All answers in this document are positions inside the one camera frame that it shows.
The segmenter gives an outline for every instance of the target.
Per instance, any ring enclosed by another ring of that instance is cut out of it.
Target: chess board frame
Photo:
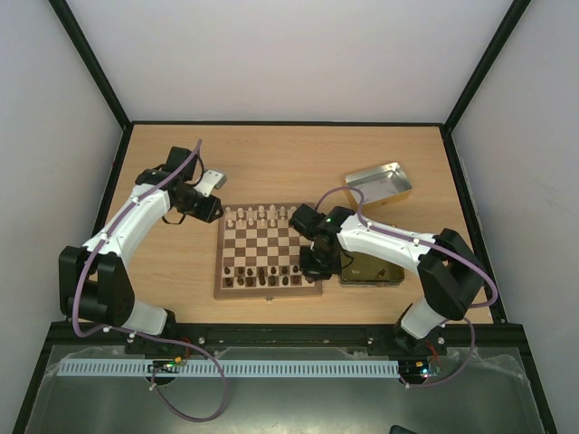
[[[272,205],[275,207],[274,211],[270,209]],[[322,282],[307,282],[298,269],[299,247],[310,244],[310,241],[289,226],[291,208],[297,209],[300,205],[301,203],[246,203],[223,206],[223,218],[218,221],[215,299],[273,299],[322,295]],[[265,228],[259,227],[260,206],[264,208]],[[280,218],[281,207],[285,208],[285,219]],[[243,209],[241,218],[237,216],[240,208]],[[253,225],[250,227],[248,223],[251,216]],[[233,221],[232,227],[228,227],[228,221]],[[230,274],[224,273],[225,267],[230,270]],[[265,285],[259,282],[259,269],[263,270]],[[247,285],[248,277],[253,278],[252,286]],[[270,284],[270,277],[274,278],[274,285]],[[288,284],[283,285],[286,277]],[[227,278],[232,279],[233,284],[230,287],[225,284]],[[238,283],[239,278],[243,280],[242,284]]]

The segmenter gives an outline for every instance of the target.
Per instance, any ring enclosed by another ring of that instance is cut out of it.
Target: robotic arm
[[[212,222],[223,215],[221,201],[212,195],[212,191],[221,188],[227,178],[218,171],[205,171],[198,155],[170,182],[139,199],[168,178],[190,154],[188,149],[171,148],[163,165],[147,169],[137,177],[128,200],[98,234],[86,241],[82,248],[69,246],[62,251],[59,257],[59,284],[63,314],[71,316],[84,263],[97,245],[105,241],[90,268],[89,275],[94,278],[87,277],[83,282],[79,317],[151,335],[163,332],[167,311],[135,297],[127,267],[153,224],[159,219],[167,222],[165,215],[171,208],[175,207],[183,215],[178,224],[187,215],[203,222]],[[198,161],[202,167],[201,178],[196,184],[188,184],[193,179]]]
[[[328,279],[341,272],[340,252],[361,252],[408,269],[422,283],[424,297],[410,305],[396,323],[396,341],[410,349],[416,340],[447,320],[460,320],[482,286],[482,278],[465,265],[447,258],[419,241],[428,241],[457,253],[480,267],[478,259],[462,237],[445,229],[440,235],[404,231],[378,222],[364,225],[355,212],[335,207],[328,215],[302,204],[289,224],[312,241],[299,252],[299,266],[305,276]],[[369,228],[383,228],[403,235],[405,241]]]

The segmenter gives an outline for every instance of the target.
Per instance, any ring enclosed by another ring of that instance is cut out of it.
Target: black corner post
[[[487,50],[485,50],[480,58],[479,64],[474,72],[472,72],[466,87],[459,96],[459,99],[452,109],[448,119],[446,119],[444,126],[449,133],[452,133],[459,123],[459,120],[469,106],[470,101],[475,93],[477,93],[480,84],[485,80],[487,73],[489,73],[490,68],[500,54],[500,51],[503,49],[505,43],[507,43],[508,37],[513,33],[513,30],[515,30],[518,21],[521,19],[521,16],[523,16],[523,13],[526,11],[527,6],[530,3],[531,0],[513,0],[513,3],[505,14],[505,17],[500,22],[497,31],[490,40]]]
[[[66,3],[66,0],[48,1],[51,4],[52,9],[54,9],[56,16],[58,16],[58,19],[61,20],[62,27],[64,27],[64,30],[66,30],[66,33],[71,38],[74,47],[77,52],[79,52],[79,55],[90,72],[90,75],[99,87],[100,93],[102,93],[107,104],[109,104],[110,110],[117,119],[120,127],[123,130],[126,129],[130,124],[127,113],[125,113],[125,110],[120,105],[120,101],[117,98],[115,91],[110,86],[109,79],[107,79],[105,72],[100,67],[100,63],[92,51],[87,38],[84,36],[79,23],[76,21],[68,3]]]

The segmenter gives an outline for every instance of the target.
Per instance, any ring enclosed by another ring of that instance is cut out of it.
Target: wall
[[[443,122],[510,0],[69,0],[131,119]]]
[[[58,255],[88,238],[120,128],[46,1],[0,2],[0,432],[58,307]]]
[[[455,131],[510,321],[577,432],[579,3],[535,0]]]

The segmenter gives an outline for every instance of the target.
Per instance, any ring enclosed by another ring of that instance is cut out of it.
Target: table
[[[448,227],[468,239],[448,160],[437,127],[290,127],[135,125],[109,209],[127,200],[144,169],[166,161],[171,146],[193,149],[204,140],[206,168],[224,170],[222,203],[316,202],[344,177],[398,162],[413,191],[403,201],[378,207],[367,217],[412,231]],[[348,206],[346,194],[328,197],[322,211]],[[178,215],[169,213],[176,221]],[[215,300],[217,224],[193,218],[180,226],[158,222],[128,267],[137,297],[176,313],[180,323],[392,324],[422,296],[418,277],[406,273],[398,288],[342,288],[323,284],[322,297]],[[477,301],[486,299],[481,290]],[[487,308],[473,309],[475,323],[491,323]]]

